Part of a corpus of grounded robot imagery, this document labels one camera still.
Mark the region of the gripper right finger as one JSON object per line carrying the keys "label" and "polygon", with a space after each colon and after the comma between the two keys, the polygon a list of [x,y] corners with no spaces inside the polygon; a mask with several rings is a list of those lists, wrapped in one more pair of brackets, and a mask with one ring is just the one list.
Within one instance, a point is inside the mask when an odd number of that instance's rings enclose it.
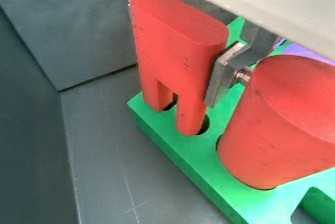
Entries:
{"label": "gripper right finger", "polygon": [[216,106],[237,83],[249,82],[251,65],[271,54],[278,38],[275,33],[245,21],[240,39],[220,53],[213,64],[204,95],[204,103],[209,108]]}

